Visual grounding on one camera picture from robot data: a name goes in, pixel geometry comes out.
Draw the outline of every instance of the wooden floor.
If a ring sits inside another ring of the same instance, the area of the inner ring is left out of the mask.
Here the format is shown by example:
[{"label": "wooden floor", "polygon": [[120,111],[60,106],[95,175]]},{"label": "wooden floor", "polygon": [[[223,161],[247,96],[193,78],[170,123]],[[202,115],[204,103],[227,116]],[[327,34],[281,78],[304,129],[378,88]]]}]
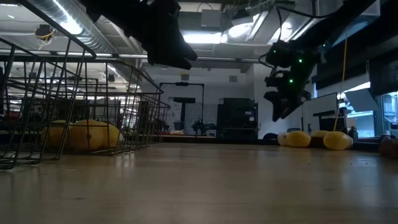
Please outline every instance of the wooden floor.
[{"label": "wooden floor", "polygon": [[157,144],[0,172],[0,223],[398,223],[398,161],[274,146]]}]

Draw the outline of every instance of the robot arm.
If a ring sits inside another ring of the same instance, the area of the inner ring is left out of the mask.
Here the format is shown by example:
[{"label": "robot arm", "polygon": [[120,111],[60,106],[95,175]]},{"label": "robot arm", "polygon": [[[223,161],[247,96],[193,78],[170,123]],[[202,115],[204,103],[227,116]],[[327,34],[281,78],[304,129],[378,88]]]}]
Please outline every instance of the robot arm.
[{"label": "robot arm", "polygon": [[[272,120],[286,118],[291,112],[302,104],[302,97],[310,98],[310,93],[304,90],[315,65],[320,62],[320,47],[331,46],[344,31],[362,12],[364,12],[376,0],[347,0],[336,12],[328,16],[311,16],[314,18],[325,18],[304,35],[288,43],[278,40],[274,43],[268,53],[261,58],[266,58],[265,66],[272,68],[271,75],[266,78],[267,86],[277,88],[264,95],[274,107]],[[278,7],[277,10],[288,10],[293,13],[304,15],[301,12]],[[288,71],[277,71],[277,67],[289,68]]]}]

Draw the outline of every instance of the whiteboard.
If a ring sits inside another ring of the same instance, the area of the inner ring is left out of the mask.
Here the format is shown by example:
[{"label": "whiteboard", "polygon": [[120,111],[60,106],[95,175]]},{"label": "whiteboard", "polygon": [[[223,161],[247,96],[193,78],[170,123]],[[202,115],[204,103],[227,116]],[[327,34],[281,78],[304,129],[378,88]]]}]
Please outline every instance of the whiteboard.
[{"label": "whiteboard", "polygon": [[329,95],[321,96],[312,100],[307,100],[303,102],[303,131],[310,134],[308,131],[308,124],[311,127],[311,132],[319,130],[319,117],[313,116],[315,113],[321,113],[326,111],[336,111],[338,109],[337,105],[337,93],[332,93]]}]

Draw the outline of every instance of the metal wire rack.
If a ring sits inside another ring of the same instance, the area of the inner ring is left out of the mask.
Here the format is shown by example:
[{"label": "metal wire rack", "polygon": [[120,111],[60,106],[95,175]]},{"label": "metal wire rack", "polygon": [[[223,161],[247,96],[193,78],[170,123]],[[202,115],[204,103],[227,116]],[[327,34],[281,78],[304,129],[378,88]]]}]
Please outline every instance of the metal wire rack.
[{"label": "metal wire rack", "polygon": [[[160,101],[163,91],[132,65],[95,60],[90,48],[23,2],[68,37],[68,44],[62,57],[39,57],[0,38],[1,44],[9,46],[8,54],[0,56],[4,62],[4,72],[0,69],[0,169],[59,160],[63,152],[115,155],[161,142],[169,108]],[[79,57],[69,56],[72,42],[82,48]],[[71,63],[76,65],[74,71],[68,69]],[[105,83],[88,76],[92,63],[105,64]],[[127,90],[109,90],[109,63],[130,69]],[[23,75],[10,76],[12,70]],[[156,91],[140,91],[140,80]]]}]

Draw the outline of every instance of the ceiling pipe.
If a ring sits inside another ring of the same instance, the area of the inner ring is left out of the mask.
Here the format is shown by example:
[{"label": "ceiling pipe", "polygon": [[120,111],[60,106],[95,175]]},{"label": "ceiling pipe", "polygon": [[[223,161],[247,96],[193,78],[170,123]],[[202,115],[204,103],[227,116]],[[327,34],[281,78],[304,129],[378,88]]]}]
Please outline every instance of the ceiling pipe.
[{"label": "ceiling pipe", "polygon": [[81,11],[75,0],[29,0],[29,2],[71,34],[85,36],[78,38],[96,53],[116,53],[116,49]]}]

